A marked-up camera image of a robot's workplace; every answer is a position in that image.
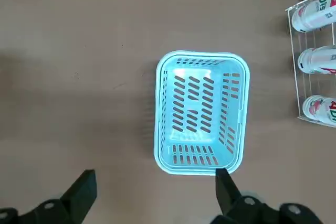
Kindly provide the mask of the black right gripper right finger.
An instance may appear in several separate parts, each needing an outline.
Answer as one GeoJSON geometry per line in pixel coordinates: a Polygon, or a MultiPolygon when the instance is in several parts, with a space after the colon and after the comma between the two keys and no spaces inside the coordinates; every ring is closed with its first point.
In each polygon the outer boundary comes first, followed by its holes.
{"type": "Polygon", "coordinates": [[[284,203],[275,210],[256,197],[243,195],[224,168],[216,170],[215,180],[216,197],[222,214],[216,216],[212,223],[322,223],[307,206],[284,203]]]}

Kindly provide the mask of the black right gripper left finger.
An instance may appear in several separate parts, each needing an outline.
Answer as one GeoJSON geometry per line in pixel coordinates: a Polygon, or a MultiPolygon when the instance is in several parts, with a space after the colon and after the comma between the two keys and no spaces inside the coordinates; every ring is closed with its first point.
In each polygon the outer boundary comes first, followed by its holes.
{"type": "Polygon", "coordinates": [[[20,215],[1,209],[1,223],[82,223],[97,198],[96,172],[86,169],[60,197],[49,199],[20,215]]]}

